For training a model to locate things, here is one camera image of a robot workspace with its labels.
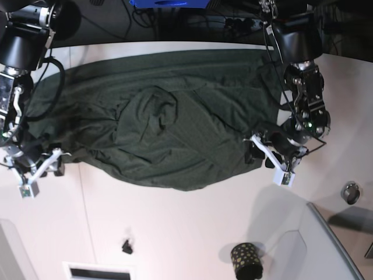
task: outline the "blue object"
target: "blue object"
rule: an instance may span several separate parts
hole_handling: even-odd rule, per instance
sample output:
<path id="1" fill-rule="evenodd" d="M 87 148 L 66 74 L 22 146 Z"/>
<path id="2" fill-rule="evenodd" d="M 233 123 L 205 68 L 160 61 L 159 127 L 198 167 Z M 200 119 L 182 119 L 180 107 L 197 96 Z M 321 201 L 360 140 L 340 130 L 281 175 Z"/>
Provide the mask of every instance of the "blue object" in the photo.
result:
<path id="1" fill-rule="evenodd" d="M 136 8 L 205 8 L 210 0 L 130 0 Z"/>

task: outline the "metal knob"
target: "metal knob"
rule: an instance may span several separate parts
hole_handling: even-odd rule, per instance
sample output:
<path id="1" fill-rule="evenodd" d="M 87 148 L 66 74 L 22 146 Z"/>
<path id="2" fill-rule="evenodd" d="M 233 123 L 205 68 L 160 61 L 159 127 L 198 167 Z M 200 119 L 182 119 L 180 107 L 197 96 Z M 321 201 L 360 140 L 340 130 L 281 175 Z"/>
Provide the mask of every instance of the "metal knob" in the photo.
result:
<path id="1" fill-rule="evenodd" d="M 357 183 L 348 182 L 342 189 L 341 196 L 349 205 L 355 204 L 360 198 L 360 189 Z"/>

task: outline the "black patterned cup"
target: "black patterned cup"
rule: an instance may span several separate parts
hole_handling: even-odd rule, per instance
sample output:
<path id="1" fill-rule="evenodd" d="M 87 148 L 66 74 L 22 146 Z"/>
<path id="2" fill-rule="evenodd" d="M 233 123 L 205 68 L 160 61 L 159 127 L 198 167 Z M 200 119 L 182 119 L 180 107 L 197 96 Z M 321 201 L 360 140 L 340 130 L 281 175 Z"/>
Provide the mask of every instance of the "black patterned cup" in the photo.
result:
<path id="1" fill-rule="evenodd" d="M 263 266 L 255 245 L 242 243 L 235 246 L 231 259 L 237 280 L 256 280 L 263 276 Z"/>

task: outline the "dark green cloth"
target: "dark green cloth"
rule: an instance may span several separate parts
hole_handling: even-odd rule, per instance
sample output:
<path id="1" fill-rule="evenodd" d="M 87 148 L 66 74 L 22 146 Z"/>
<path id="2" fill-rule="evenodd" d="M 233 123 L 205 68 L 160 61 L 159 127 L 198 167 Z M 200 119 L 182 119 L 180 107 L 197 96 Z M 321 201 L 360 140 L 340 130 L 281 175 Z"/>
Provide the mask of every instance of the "dark green cloth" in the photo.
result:
<path id="1" fill-rule="evenodd" d="M 168 52 L 70 69 L 55 110 L 30 124 L 72 157 L 132 184 L 190 191 L 259 168 L 244 162 L 245 134 L 278 109 L 257 77 L 260 50 Z M 261 75 L 276 100 L 272 67 Z M 42 113 L 58 84 L 44 80 L 29 116 Z"/>

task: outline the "green fabric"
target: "green fabric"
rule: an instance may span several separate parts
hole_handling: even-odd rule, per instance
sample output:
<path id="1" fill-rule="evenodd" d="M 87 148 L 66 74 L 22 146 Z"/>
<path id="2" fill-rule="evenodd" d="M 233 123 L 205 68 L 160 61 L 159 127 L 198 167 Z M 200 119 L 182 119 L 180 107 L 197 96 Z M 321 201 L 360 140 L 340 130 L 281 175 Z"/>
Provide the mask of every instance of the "green fabric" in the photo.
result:
<path id="1" fill-rule="evenodd" d="M 260 50 L 203 50 L 143 55 L 66 72 L 55 110 L 30 124 L 86 162 L 132 184 L 190 191 L 259 168 L 244 162 L 242 139 L 277 108 L 257 78 Z M 271 67 L 261 75 L 280 100 Z M 44 80 L 29 116 L 42 113 L 58 84 Z"/>

